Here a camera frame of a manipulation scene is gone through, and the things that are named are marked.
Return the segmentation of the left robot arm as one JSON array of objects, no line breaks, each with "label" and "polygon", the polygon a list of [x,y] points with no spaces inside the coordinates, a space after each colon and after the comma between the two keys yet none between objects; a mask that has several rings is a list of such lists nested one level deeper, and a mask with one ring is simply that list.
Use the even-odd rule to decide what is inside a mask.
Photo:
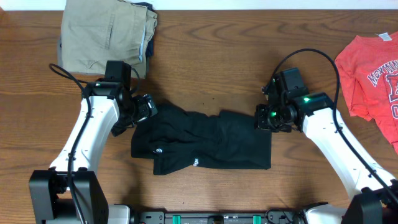
[{"label": "left robot arm", "polygon": [[135,223],[130,206],[108,203],[97,179],[108,136],[157,113],[151,95],[132,96],[129,83],[89,82],[76,124],[47,170],[33,171],[29,190],[36,223]]}]

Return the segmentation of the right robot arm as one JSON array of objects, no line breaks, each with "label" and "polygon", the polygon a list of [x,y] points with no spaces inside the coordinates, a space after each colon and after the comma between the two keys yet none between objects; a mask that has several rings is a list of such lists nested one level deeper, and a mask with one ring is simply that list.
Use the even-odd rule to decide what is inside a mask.
[{"label": "right robot arm", "polygon": [[255,128],[289,133],[297,128],[321,150],[350,199],[348,208],[316,203],[294,223],[397,223],[397,179],[373,159],[345,125],[325,93],[259,104]]}]

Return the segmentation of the black athletic pants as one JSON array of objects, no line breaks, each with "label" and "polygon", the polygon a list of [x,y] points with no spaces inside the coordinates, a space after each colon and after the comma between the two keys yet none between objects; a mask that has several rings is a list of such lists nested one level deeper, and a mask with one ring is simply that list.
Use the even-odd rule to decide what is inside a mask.
[{"label": "black athletic pants", "polygon": [[271,168],[271,132],[255,129],[252,116],[221,110],[208,116],[161,104],[139,123],[131,139],[133,158],[152,159],[154,175],[189,166],[210,169]]}]

